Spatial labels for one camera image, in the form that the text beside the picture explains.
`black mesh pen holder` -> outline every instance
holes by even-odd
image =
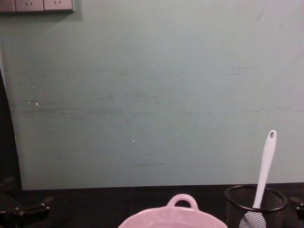
[[[253,208],[257,187],[254,185],[241,185],[227,189],[225,198],[227,199],[227,217],[226,224],[228,228],[248,228],[244,224],[245,218],[250,216],[254,224],[261,220],[261,214],[264,217],[266,228],[281,228],[283,223],[283,210],[287,205],[287,198],[280,192],[271,189],[265,189],[261,209]]]

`pot handle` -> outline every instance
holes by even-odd
[[[187,201],[191,205],[192,209],[199,210],[198,204],[196,203],[195,199],[187,194],[179,194],[174,196],[167,204],[167,207],[174,207],[178,201],[182,201],[182,200]]]

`electrical socket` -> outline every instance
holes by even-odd
[[[73,0],[43,0],[44,10],[74,11]]]
[[[0,0],[0,12],[15,12],[14,0]]]
[[[44,11],[43,0],[15,0],[17,12]]]

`wall outlet panel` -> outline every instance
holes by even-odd
[[[16,12],[44,11],[43,0],[15,0]]]
[[[15,0],[0,0],[0,13],[15,11]]]
[[[74,11],[73,0],[43,0],[45,11]]]

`spatula handle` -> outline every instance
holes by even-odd
[[[267,136],[264,150],[263,150],[261,171],[260,171],[260,176],[258,179],[256,198],[255,198],[255,202],[253,204],[253,208],[261,207],[261,202],[262,202],[262,198],[264,195],[264,190],[265,190],[272,158],[274,157],[274,154],[275,154],[275,149],[276,149],[276,131],[272,130],[269,132],[269,134]]]

